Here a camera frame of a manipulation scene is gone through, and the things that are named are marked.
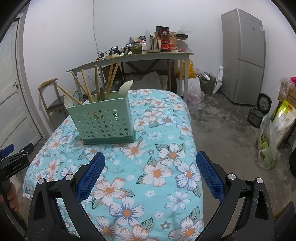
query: finger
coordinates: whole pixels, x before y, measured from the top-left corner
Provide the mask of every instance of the finger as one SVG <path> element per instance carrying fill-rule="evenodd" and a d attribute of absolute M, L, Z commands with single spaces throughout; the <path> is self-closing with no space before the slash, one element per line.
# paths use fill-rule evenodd
<path fill-rule="evenodd" d="M 11 209 L 15 208 L 18 205 L 18 197 L 15 196 L 11 201 L 9 202 L 9 207 Z"/>
<path fill-rule="evenodd" d="M 17 204 L 13 210 L 14 210 L 15 212 L 17 212 L 19 209 L 20 209 L 20 205 Z"/>
<path fill-rule="evenodd" d="M 15 197 L 15 195 L 16 195 L 15 185 L 11 183 L 10 189 L 7 193 L 7 199 L 11 200 Z"/>

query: blue gripper pad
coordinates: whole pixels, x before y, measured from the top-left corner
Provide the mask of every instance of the blue gripper pad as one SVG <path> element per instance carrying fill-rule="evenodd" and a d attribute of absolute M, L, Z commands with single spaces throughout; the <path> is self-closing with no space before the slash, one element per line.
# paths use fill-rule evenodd
<path fill-rule="evenodd" d="M 2 151 L 1 151 L 1 157 L 2 158 L 5 158 L 7 157 L 10 153 L 14 152 L 15 150 L 15 147 L 13 144 L 10 144 L 8 147 L 4 148 Z"/>
<path fill-rule="evenodd" d="M 202 152 L 196 155 L 196 164 L 213 197 L 222 203 L 225 198 L 224 184 Z"/>
<path fill-rule="evenodd" d="M 105 156 L 103 153 L 99 153 L 94 158 L 95 160 L 91 160 L 91 162 L 93 162 L 77 185 L 76 199 L 79 203 L 85 199 L 88 199 L 89 194 L 91 193 L 96 181 L 99 178 L 99 175 L 105 166 Z"/>

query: red bottle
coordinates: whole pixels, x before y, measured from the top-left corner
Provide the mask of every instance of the red bottle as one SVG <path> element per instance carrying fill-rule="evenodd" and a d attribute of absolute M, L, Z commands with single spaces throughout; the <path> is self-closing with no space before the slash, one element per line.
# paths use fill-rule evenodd
<path fill-rule="evenodd" d="M 160 36 L 161 52 L 170 52 L 170 35 L 166 31 Z"/>

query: blue floral bedspread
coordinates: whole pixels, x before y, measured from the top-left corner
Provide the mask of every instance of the blue floral bedspread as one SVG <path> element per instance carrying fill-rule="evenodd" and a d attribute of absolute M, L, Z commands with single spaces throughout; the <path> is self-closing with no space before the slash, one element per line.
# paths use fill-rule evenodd
<path fill-rule="evenodd" d="M 39 178 L 60 180 L 102 152 L 103 172 L 81 204 L 106 240 L 194 240 L 204 228 L 203 193 L 187 106 L 172 92 L 148 89 L 129 91 L 129 102 L 134 143 L 84 145 L 69 116 L 31 163 L 23 197 L 32 198 Z"/>

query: white door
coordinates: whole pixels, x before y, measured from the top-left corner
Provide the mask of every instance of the white door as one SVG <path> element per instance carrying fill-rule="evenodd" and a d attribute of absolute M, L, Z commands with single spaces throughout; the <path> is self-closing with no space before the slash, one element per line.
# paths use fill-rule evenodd
<path fill-rule="evenodd" d="M 13 144 L 15 153 L 41 135 L 27 109 L 16 66 L 18 21 L 12 23 L 0 43 L 0 148 Z"/>

